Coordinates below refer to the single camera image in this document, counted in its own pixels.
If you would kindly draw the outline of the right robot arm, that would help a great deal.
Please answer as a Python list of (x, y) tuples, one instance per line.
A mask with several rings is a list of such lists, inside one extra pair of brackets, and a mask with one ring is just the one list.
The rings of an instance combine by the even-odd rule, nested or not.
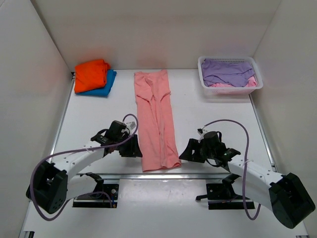
[(276, 219), (289, 229), (295, 228), (316, 206), (300, 178), (265, 169), (254, 162), (239, 158), (239, 151), (228, 148), (221, 141), (219, 131), (206, 132), (200, 139), (189, 139), (180, 155), (181, 160), (205, 163), (215, 161), (216, 168), (223, 168), (229, 175), (221, 183), (207, 188), (206, 195), (197, 196), (209, 201), (229, 201), (235, 198), (250, 199), (273, 212)]

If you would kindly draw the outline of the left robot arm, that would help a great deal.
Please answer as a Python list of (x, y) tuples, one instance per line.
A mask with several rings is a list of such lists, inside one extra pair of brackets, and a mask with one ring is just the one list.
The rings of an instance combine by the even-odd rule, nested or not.
[(111, 198), (104, 190), (104, 180), (93, 172), (79, 174), (113, 151), (121, 157), (142, 157), (136, 130), (138, 123), (114, 120), (109, 128), (100, 130), (79, 151), (66, 153), (54, 162), (44, 161), (35, 169), (26, 197), (35, 201), (49, 214), (54, 214), (64, 203), (78, 196), (93, 199)]

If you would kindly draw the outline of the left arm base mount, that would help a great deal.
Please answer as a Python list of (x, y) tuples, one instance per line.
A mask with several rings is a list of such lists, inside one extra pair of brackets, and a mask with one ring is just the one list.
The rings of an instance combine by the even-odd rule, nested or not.
[(96, 182), (94, 190), (73, 199), (74, 208), (117, 208), (119, 180), (108, 180), (94, 173), (86, 173)]

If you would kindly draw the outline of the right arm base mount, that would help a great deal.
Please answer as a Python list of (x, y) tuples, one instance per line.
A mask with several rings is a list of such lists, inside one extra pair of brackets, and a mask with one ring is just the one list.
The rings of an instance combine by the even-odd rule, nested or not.
[(233, 184), (241, 179), (238, 175), (229, 174), (224, 178), (206, 180), (206, 193), (196, 196), (196, 201), (206, 199), (209, 210), (243, 210), (241, 195), (234, 192)]

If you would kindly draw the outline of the salmon pink t-shirt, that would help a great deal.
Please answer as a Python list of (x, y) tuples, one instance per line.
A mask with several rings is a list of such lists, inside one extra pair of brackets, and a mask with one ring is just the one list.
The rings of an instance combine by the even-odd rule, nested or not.
[(167, 71), (134, 73), (134, 91), (142, 171), (180, 167)]

